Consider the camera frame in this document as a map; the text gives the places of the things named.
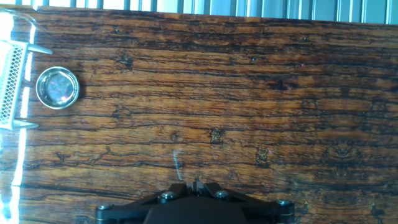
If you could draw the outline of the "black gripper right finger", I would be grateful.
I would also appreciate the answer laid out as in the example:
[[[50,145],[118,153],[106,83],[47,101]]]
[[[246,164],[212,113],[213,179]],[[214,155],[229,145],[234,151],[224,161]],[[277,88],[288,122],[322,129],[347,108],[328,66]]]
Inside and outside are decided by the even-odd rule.
[[[228,223],[282,223],[293,224],[295,204],[290,200],[265,202],[247,195],[223,188],[216,182],[204,183],[197,180],[197,197],[210,199],[203,205],[206,214],[214,212],[213,218],[221,217]]]

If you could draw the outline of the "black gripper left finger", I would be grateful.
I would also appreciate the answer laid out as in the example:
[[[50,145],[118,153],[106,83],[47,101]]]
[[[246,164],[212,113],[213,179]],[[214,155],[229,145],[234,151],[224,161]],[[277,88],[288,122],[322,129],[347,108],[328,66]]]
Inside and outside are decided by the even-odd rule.
[[[125,205],[103,203],[95,208],[95,223],[144,223],[150,210],[158,205],[194,196],[197,181],[172,184],[168,189]]]

